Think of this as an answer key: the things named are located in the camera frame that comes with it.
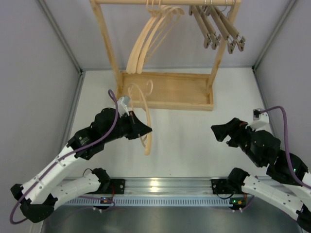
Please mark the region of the beige plastic hanger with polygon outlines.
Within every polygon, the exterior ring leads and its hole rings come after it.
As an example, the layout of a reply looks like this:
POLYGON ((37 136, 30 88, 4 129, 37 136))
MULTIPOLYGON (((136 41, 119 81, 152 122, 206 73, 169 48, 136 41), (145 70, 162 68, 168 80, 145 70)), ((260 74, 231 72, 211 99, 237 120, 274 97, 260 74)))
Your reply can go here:
POLYGON ((158 3, 158 12, 155 16, 155 23, 151 26, 151 32, 148 33, 143 52, 143 63, 146 63, 167 37, 172 28, 177 24, 181 16, 185 14, 179 6, 162 5, 158 3))
POLYGON ((138 45, 138 53, 134 58, 134 73, 140 74, 146 62, 150 60, 164 39, 177 24, 184 10, 178 6, 162 5, 151 9, 151 18, 143 29, 138 45))
MULTIPOLYGON (((149 91, 147 91, 146 93, 143 93, 142 89, 140 88, 139 85, 137 85, 136 83, 129 83, 126 86, 127 88, 127 92, 128 92, 128 96, 130 97, 130 107, 132 108, 132 110, 134 111, 134 101, 132 98, 132 91, 133 88, 136 88, 138 90, 138 98, 139 98, 139 102, 141 104, 141 108, 145 111, 146 113, 146 119, 147 119, 147 126, 151 127, 151 115, 150 115, 150 111, 149 111, 149 107, 148 107, 148 103, 147 103, 147 97, 150 96, 152 94, 153 91, 153 82, 152 80, 148 80, 146 83, 147 86, 150 87, 149 91)), ((144 155, 148 156, 151 153, 151 148, 152 148, 152 133, 148 133, 146 134, 144 137, 140 137, 140 141, 141 144, 144 147, 144 155)))
POLYGON ((128 59, 127 67, 126 67, 126 72, 128 74, 134 74, 137 72, 137 67, 138 65, 144 65, 143 63, 143 55, 141 55, 143 52, 143 48, 145 45, 145 42, 147 41, 148 38, 148 33, 151 32, 151 26, 155 23, 156 21, 156 14, 158 12, 158 8, 154 8, 154 1, 151 2, 151 8, 149 8, 149 1, 146 1, 146 8, 147 11, 151 14, 150 19, 148 22, 145 24, 144 28, 142 29, 140 35, 138 36, 133 49, 131 51, 131 54, 128 59))

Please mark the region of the taupe clip hanger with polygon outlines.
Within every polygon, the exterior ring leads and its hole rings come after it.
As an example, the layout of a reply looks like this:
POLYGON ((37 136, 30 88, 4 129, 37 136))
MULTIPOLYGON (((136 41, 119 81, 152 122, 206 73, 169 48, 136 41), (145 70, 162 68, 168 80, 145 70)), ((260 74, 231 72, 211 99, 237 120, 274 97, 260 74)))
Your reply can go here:
POLYGON ((211 46, 213 50, 216 50, 220 44, 221 35, 217 35, 215 28, 213 27, 211 21, 208 18, 209 14, 207 10, 207 6, 198 7, 199 15, 203 21, 206 30, 205 34, 207 36, 207 46, 211 46))
POLYGON ((207 46, 207 36, 205 34, 206 30, 205 30, 205 27, 204 27, 204 24, 203 24, 203 21, 199 15, 199 11, 198 11, 198 7, 199 6, 196 6, 196 5, 191 5, 189 7, 189 15, 193 15, 195 17, 195 20, 199 26, 199 29, 204 37, 204 43, 203 43, 203 46, 205 49, 207 49, 209 46, 207 46))
POLYGON ((210 5, 208 7, 208 14, 211 15, 222 39, 226 42, 228 53, 232 54, 237 44, 237 39, 240 34, 239 31, 217 6, 210 5))

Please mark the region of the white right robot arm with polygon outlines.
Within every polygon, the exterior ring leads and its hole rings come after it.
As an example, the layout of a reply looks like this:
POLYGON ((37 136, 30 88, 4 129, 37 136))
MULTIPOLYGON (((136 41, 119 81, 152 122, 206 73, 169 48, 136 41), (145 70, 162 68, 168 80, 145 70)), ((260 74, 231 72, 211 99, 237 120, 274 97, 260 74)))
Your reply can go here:
POLYGON ((232 193, 243 192, 271 204, 290 216, 302 229, 311 231, 311 191, 293 177, 307 185, 311 184, 311 173, 302 160, 280 148, 280 140, 262 127, 269 118, 256 117, 252 123, 233 118, 226 124, 213 125, 216 140, 222 142, 227 136, 227 145, 240 148, 257 166, 265 167, 272 180, 284 185, 292 193, 287 194, 273 188, 241 168, 233 168, 226 179, 226 187, 232 193))

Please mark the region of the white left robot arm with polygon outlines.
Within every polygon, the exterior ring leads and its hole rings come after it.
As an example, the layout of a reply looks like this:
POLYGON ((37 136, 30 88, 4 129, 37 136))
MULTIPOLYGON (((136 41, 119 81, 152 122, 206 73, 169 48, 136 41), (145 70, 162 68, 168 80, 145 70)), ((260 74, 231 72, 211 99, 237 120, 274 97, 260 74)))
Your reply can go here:
POLYGON ((38 223, 48 218, 67 201, 88 193, 106 193, 110 177, 103 168, 74 181, 61 184, 75 167, 104 150, 105 144, 119 138, 133 140, 152 132, 151 123, 141 122, 133 111, 120 114, 114 108, 98 113, 90 126, 81 129, 67 142, 56 158, 34 178, 15 184, 11 193, 26 220, 38 223))

